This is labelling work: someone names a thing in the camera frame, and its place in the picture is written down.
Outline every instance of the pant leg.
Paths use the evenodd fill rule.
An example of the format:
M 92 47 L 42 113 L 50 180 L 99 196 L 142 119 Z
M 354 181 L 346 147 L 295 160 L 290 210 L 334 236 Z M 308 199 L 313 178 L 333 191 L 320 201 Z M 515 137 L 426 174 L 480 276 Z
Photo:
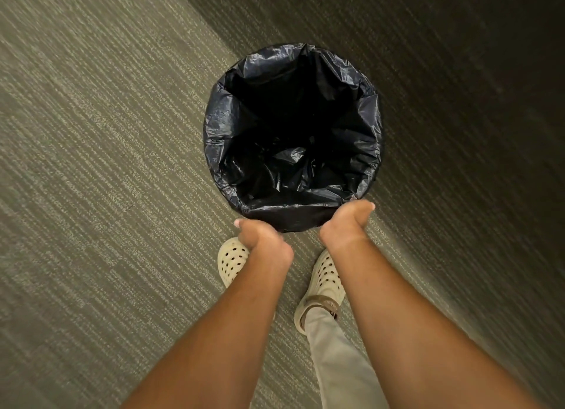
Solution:
M 371 364 L 348 341 L 324 308 L 312 308 L 304 323 L 324 409 L 388 408 Z

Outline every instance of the black garbage bag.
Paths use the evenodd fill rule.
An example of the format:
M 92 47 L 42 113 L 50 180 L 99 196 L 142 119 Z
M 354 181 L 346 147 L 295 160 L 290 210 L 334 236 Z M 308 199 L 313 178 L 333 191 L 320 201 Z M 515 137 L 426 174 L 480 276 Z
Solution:
M 266 47 L 214 85 L 204 150 L 217 187 L 244 217 L 281 232 L 321 226 L 375 179 L 383 154 L 378 94 L 328 50 Z

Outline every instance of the gray carpet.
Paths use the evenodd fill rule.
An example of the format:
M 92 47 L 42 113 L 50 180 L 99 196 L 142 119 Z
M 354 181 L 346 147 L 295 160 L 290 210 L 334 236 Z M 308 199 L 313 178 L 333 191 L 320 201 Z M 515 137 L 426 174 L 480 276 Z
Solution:
M 373 240 L 563 406 L 562 4 L 0 0 L 2 406 L 116 407 L 214 304 L 236 215 L 202 154 L 209 90 L 288 41 L 348 57 L 383 93 Z M 292 314 L 321 245 L 289 240 L 255 407 L 320 406 Z M 361 347 L 347 305 L 340 321 Z

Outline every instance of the trash bag liner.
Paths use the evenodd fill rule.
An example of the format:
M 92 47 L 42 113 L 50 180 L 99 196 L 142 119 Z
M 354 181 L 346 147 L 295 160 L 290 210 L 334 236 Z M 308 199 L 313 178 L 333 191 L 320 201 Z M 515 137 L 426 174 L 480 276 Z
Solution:
M 328 50 L 266 47 L 212 88 L 204 150 L 218 189 L 244 217 L 280 232 L 321 226 L 375 179 L 383 154 L 378 94 Z

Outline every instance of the shoe strap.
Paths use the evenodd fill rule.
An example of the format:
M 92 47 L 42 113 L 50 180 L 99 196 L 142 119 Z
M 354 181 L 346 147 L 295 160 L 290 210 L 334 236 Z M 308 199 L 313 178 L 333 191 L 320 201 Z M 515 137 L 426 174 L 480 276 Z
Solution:
M 304 328 L 304 321 L 306 320 L 306 314 L 312 308 L 324 308 L 332 315 L 334 320 L 337 321 L 337 314 L 340 311 L 340 306 L 332 298 L 329 298 L 328 296 L 323 296 L 321 294 L 316 294 L 314 296 L 310 296 L 309 298 L 307 298 L 305 301 L 305 305 L 306 305 L 306 309 L 302 314 L 302 317 L 300 318 L 300 327 L 302 328 L 302 330 L 306 331 Z

